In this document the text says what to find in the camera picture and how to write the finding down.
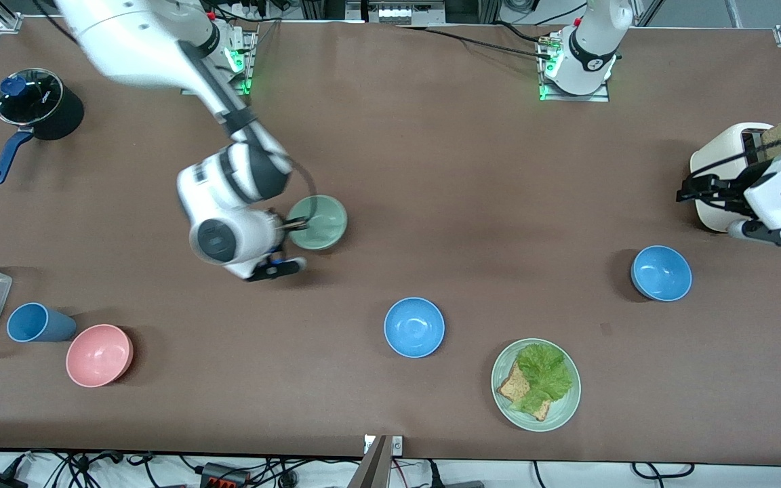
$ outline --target green plate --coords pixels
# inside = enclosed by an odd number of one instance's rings
[[[554,346],[562,351],[565,355],[565,365],[568,371],[571,373],[571,389],[558,401],[550,404],[550,410],[548,410],[548,417],[539,422],[535,417],[522,411],[512,410],[511,401],[506,399],[505,396],[499,395],[496,390],[502,385],[502,381],[508,377],[508,373],[511,371],[514,361],[517,361],[517,353],[521,352],[526,346],[532,344],[546,344],[548,346]],[[493,374],[490,375],[490,386],[493,389],[493,400],[496,401],[496,406],[499,407],[499,411],[506,419],[510,420],[512,424],[520,427],[520,429],[531,430],[531,432],[548,432],[549,430],[558,429],[571,419],[573,414],[577,411],[577,405],[580,404],[580,374],[577,373],[577,367],[574,365],[574,361],[571,361],[571,356],[564,351],[560,346],[556,346],[549,340],[543,339],[521,339],[510,346],[506,347],[504,351],[499,353],[499,357],[496,358],[496,363],[493,364]]]
[[[315,216],[309,220],[309,228],[291,232],[291,240],[298,247],[310,251],[320,251],[336,244],[348,226],[348,214],[339,200],[327,195],[307,197],[292,207],[288,220],[308,217],[312,211],[312,201],[317,201]]]

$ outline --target bread slice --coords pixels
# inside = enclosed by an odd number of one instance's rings
[[[514,365],[511,365],[511,371],[508,372],[508,377],[505,381],[502,381],[502,385],[499,385],[499,389],[496,390],[499,395],[509,399],[512,403],[526,396],[529,393],[529,381],[523,376],[523,371],[517,365],[517,361]],[[543,422],[548,417],[548,411],[550,410],[550,400],[546,399],[542,403],[542,407],[537,411],[527,411],[539,422]]]
[[[548,411],[550,410],[550,400],[547,399],[542,403],[542,407],[538,411],[533,411],[532,416],[539,422],[543,422],[548,417]]]
[[[523,376],[523,371],[518,367],[517,361],[514,361],[514,365],[511,365],[508,377],[505,381],[502,381],[502,385],[499,385],[499,389],[496,391],[512,403],[529,393],[529,381]]]

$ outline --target pot handle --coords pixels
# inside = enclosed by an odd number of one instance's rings
[[[14,162],[16,149],[33,136],[31,130],[18,130],[5,142],[5,146],[2,148],[2,155],[0,155],[0,185],[5,182],[5,177],[8,176],[10,165]]]

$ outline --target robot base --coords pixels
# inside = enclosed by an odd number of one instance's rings
[[[545,46],[536,43],[536,52],[551,56],[551,59],[549,60],[540,58],[537,60],[539,100],[561,100],[562,102],[609,102],[610,93],[607,90],[607,80],[610,78],[610,68],[613,66],[613,62],[610,62],[610,66],[605,67],[605,69],[607,69],[607,74],[605,74],[604,81],[602,81],[601,86],[593,93],[589,93],[588,95],[574,95],[568,93],[561,89],[549,75],[550,72],[558,67],[558,62],[560,62],[562,58],[561,31],[551,32],[549,38],[553,41],[551,45]]]

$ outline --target plate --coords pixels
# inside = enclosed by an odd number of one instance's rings
[[[554,346],[562,351],[562,354],[565,355],[565,365],[571,373],[572,379],[571,389],[561,399],[550,404],[548,417],[543,422],[539,422],[528,413],[512,410],[511,401],[506,399],[505,396],[499,395],[499,392],[496,391],[502,385],[502,381],[505,381],[508,377],[508,372],[511,371],[514,361],[517,361],[517,353],[521,352],[524,347],[533,344]],[[549,430],[564,426],[577,411],[577,405],[580,404],[580,374],[577,372],[577,367],[574,365],[574,361],[571,361],[571,356],[564,349],[556,346],[549,340],[521,339],[506,347],[499,353],[496,363],[493,364],[493,374],[490,375],[490,388],[493,390],[493,400],[496,401],[496,406],[499,407],[502,415],[510,420],[512,424],[520,427],[520,429],[531,430],[531,432],[549,432]]]

